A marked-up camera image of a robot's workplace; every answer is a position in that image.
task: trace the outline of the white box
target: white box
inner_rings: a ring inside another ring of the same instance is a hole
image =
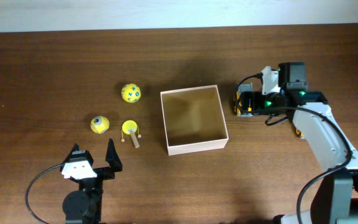
[[[225,147],[229,135],[216,85],[160,94],[169,156]]]

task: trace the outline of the green light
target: green light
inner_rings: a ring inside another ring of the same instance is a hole
[[[270,102],[270,101],[265,102],[266,107],[269,107],[271,104],[272,104],[272,102]]]

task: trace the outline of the toy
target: toy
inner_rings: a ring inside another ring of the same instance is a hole
[[[121,131],[121,142],[125,142],[124,135],[129,134],[131,135],[132,142],[134,143],[135,148],[140,147],[139,142],[137,141],[137,138],[135,136],[135,132],[137,131],[137,137],[141,138],[142,136],[139,134],[139,127],[133,120],[127,120],[122,124],[122,131]]]
[[[104,116],[96,116],[91,121],[91,129],[96,134],[103,134],[109,129],[110,122]]]
[[[121,90],[122,99],[128,103],[135,103],[140,99],[142,93],[140,92],[139,86],[136,84],[130,83],[124,85]]]

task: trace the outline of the yellow and white ball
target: yellow and white ball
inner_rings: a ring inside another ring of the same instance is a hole
[[[128,103],[135,103],[140,99],[142,93],[140,92],[139,86],[136,84],[130,83],[124,85],[121,90],[122,99]]]
[[[96,134],[103,134],[109,129],[110,122],[104,116],[96,116],[91,121],[91,129]]]

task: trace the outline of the white wall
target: white wall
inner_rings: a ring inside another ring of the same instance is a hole
[[[358,22],[358,0],[0,0],[0,32]]]

